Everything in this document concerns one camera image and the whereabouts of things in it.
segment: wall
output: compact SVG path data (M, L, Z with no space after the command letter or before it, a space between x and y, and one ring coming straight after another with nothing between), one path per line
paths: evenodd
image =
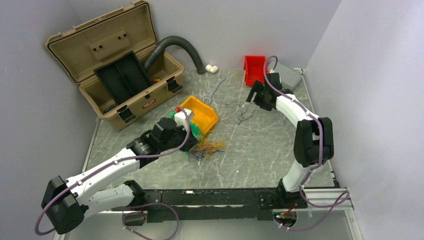
M365 239L424 239L424 4L343 0L306 79Z
M127 6L130 0L70 0L83 22ZM305 67L341 0L151 0L158 39L177 35L197 48L205 63L242 68L244 55L277 55ZM179 47L167 49L195 68Z
M1 240L52 239L34 233L47 182L82 169L96 117L44 47L79 23L67 0L0 1Z

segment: red logo label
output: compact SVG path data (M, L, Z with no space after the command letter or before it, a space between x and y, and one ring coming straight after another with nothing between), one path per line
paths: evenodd
M154 104L155 102L156 102L156 99L153 99L153 100L149 101L148 103L146 103L146 104L143 106L143 109L145 109L145 108L147 108L148 106L150 106L150 105Z

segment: toolbox hinge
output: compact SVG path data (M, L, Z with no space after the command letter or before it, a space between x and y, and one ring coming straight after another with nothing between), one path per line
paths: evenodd
M121 107L118 109L118 114L120 118L125 122L128 123L129 121L136 118L136 116L131 112L131 110L128 108L127 105Z
M171 77L170 79L166 80L168 83L168 91L172 92L173 94L178 92L180 89L183 88L183 86L179 85L175 79L175 76Z

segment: marble tabletop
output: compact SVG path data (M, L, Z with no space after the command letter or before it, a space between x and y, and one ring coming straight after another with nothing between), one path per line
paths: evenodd
M280 112L266 111L246 103L250 87L244 83L242 69L223 69L226 80L220 85L210 104L219 116L219 122L208 140L225 141L226 148L201 161L185 152L177 151L161 157L142 169L127 174L108 187L124 181L136 180L144 189L213 189L275 187L289 171L295 157L293 143L296 128ZM127 143L167 117L190 95L198 99L206 96L218 82L218 74L198 75L195 70L184 72L183 91L165 101L122 131L114 130L101 120L95 133L86 170L111 158ZM296 97L308 109L311 103L305 83L294 90ZM239 122L240 108L250 119ZM307 187L334 187L333 174L328 163L315 172Z

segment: wrench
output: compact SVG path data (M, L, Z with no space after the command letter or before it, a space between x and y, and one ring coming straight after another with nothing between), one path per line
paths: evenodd
M203 103L204 104L210 104L210 103L212 103L212 96L217 91L217 89L220 86L220 84L222 82L224 82L225 80L226 80L226 77L224 75L219 75L219 77L218 77L218 83L213 87L213 89L210 91L210 93L203 98Z

